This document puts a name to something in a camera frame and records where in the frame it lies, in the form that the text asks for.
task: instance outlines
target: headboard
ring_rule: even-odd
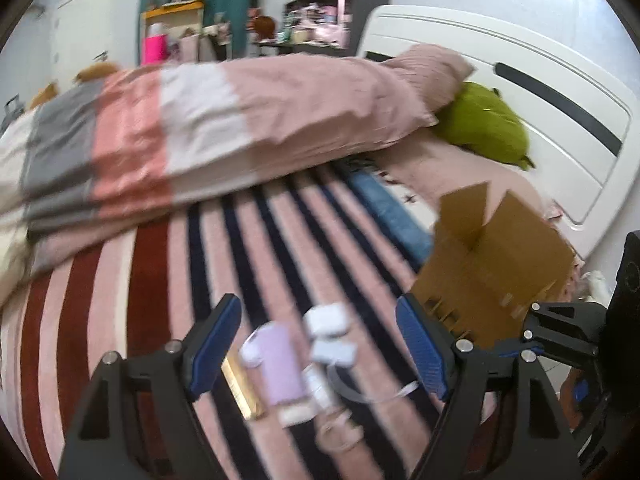
[[[533,180],[564,210],[562,234],[586,258],[622,207],[640,166],[639,102],[576,51],[527,28],[437,7],[383,6],[358,55],[381,60],[436,43],[476,67],[529,132]]]

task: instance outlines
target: bed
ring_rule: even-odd
[[[381,61],[417,42],[461,52],[476,67],[472,80],[501,90],[529,130],[535,186],[562,209],[561,232],[587,257],[640,164],[631,92],[547,38],[447,9],[380,7],[359,56]],[[246,311],[236,349],[280,320],[304,364],[302,314],[340,301],[358,343],[344,379],[370,396],[414,380],[394,305],[428,257],[437,212],[412,192],[419,183],[390,184],[398,176],[384,169],[343,159],[197,203],[92,245],[14,294],[2,311],[0,415],[28,462],[56,477],[64,430],[105,352],[140,355],[183,338],[226,292]],[[231,479],[407,478],[438,403],[421,388],[386,404],[344,402],[365,436],[332,455],[315,444],[320,417],[287,429],[273,411],[245,422],[223,381],[195,407]],[[159,458],[161,443],[148,444]]]

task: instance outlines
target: green plush toy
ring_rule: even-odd
[[[437,113],[435,133],[456,146],[523,170],[534,167],[527,157],[529,137],[518,116],[497,93],[467,82],[450,105]]]

